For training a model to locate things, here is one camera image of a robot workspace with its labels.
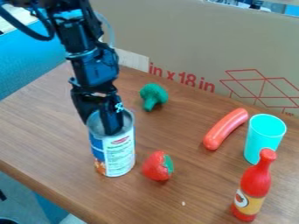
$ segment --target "toy broccoli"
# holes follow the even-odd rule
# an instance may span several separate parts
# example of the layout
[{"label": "toy broccoli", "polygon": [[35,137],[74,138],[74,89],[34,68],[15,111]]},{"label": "toy broccoli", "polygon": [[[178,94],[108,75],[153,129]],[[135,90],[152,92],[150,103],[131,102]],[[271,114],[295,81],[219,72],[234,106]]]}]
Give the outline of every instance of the toy broccoli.
[{"label": "toy broccoli", "polygon": [[151,111],[158,103],[166,103],[168,94],[163,87],[156,83],[149,83],[140,90],[140,96],[144,99],[143,108]]}]

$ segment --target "tin can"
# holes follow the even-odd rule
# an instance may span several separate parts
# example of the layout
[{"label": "tin can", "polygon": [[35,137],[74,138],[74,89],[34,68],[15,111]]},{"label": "tin can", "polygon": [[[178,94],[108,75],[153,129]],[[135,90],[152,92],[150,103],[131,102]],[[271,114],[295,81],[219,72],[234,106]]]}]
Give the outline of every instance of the tin can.
[{"label": "tin can", "polygon": [[123,118],[122,130],[112,136],[105,135],[99,111],[87,119],[95,169],[107,177],[124,175],[135,165],[135,119],[127,109],[123,110]]}]

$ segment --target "bottle cap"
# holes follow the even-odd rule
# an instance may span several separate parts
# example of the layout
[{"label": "bottle cap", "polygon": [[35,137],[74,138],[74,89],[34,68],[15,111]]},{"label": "bottle cap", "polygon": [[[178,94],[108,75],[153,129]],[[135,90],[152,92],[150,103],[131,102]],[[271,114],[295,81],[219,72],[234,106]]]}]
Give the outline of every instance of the bottle cap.
[{"label": "bottle cap", "polygon": [[261,150],[261,160],[265,162],[273,162],[276,160],[276,152],[271,149],[262,149]]}]

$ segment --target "blue floor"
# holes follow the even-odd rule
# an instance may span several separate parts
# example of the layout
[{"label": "blue floor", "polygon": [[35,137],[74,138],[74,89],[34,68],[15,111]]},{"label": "blue floor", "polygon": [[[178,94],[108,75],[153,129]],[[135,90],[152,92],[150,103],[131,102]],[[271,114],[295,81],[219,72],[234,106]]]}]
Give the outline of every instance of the blue floor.
[{"label": "blue floor", "polygon": [[[45,34],[41,23],[31,24]],[[0,34],[0,100],[49,72],[63,61],[65,51],[56,38],[37,41],[20,31]],[[0,172],[0,189],[7,200],[0,200],[0,217],[20,224],[56,224],[67,212],[34,194],[27,187]]]}]

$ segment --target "red sausage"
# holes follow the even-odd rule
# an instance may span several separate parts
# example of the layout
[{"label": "red sausage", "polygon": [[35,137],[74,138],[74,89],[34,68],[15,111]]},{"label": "red sausage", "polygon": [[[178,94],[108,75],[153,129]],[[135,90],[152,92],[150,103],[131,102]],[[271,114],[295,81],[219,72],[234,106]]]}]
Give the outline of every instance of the red sausage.
[{"label": "red sausage", "polygon": [[248,112],[244,108],[237,108],[218,121],[204,137],[206,149],[215,151],[229,134],[248,120]]}]

